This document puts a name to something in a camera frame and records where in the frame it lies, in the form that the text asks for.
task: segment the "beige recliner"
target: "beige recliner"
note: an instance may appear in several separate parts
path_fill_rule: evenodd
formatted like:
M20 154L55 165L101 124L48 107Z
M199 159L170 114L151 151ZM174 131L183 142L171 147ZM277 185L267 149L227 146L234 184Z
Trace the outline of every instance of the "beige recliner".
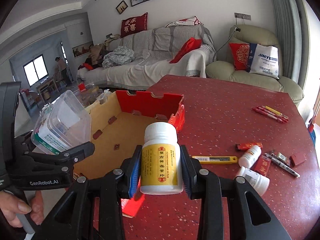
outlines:
M272 77L248 73L245 70L235 70L230 47L227 52L227 61L214 61L206 67L206 74L209 78L244 83L252 86L288 93L292 101L298 104L304 97L301 87L290 78L282 76L282 53L279 41L275 34L267 29L252 25L234 25L241 29L235 32L230 43L256 43L262 46L275 46L279 53L279 80Z

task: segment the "yellow pencil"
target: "yellow pencil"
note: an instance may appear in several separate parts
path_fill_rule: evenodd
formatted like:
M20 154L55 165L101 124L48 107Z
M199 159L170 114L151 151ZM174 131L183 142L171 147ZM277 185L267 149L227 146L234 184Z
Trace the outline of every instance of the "yellow pencil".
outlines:
M237 156L192 156L201 164L233 164L238 162Z
M271 107L269 107L269 106L265 106L265 108L266 108L266 109L268 109L269 111L273 112L274 114L279 114L279 115L282 115L283 117L288 118L286 115L281 114L279 111L274 110L274 109L272 109L272 108L271 108Z

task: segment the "white tote bag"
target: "white tote bag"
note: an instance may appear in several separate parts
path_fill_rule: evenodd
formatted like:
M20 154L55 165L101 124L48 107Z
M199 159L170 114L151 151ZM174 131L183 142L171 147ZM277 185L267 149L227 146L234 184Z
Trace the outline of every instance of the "white tote bag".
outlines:
M250 43L248 72L278 78L278 48Z

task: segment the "red pen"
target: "red pen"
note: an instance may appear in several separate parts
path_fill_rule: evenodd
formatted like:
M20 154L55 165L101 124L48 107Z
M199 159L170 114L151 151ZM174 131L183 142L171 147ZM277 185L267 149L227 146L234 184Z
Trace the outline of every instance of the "red pen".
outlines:
M265 109L264 107L257 106L256 108L257 108L257 109L260 109L261 111L263 111L263 112L265 112L265 113L267 113L267 114L271 114L271 115L273 115L274 117L279 118L279 119L281 119L281 120L284 121L284 122L288 122L288 120L285 119L284 117L282 117L282 116L280 116L280 115L278 115L278 114L275 114L275 113L273 113L273 112L270 112L269 110Z
M268 114L268 113L266 113L266 112L264 112L264 111L262 111L262 110L260 110L260 109L258 109L258 108L252 108L252 110L255 111L255 112L257 112L257 113L259 113L259 114L262 114L262 115L268 116L268 117L270 117L270 118L273 118L273 119L277 120L277 121L280 122L280 123L284 123L284 122L285 122L285 121L283 121L282 119L277 118L277 117L275 117L275 116L273 116L273 115L271 115L271 114Z

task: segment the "sofa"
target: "sofa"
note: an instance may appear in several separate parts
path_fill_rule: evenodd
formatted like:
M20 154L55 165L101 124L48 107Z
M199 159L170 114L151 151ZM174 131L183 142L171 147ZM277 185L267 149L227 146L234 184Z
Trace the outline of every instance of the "sofa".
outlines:
M264 28L252 25L234 25L230 29L230 35L235 27L240 32L235 32L229 43L256 43L262 46L275 46L279 54L279 80L272 77L248 73L245 70L235 70L231 49L228 46L227 61L215 61L206 67L208 78L239 82L266 88L273 91L288 93L294 104L298 104L304 97L301 87L290 78L282 76L282 52L279 41L274 33Z
M169 61L191 37L202 45L182 57L178 63ZM108 50L126 46L134 51L135 59L126 65L109 68L78 70L78 82L94 82L99 87L146 90L167 74L206 78L205 67L214 60L215 50L208 29L203 25L171 26L142 31L111 41Z

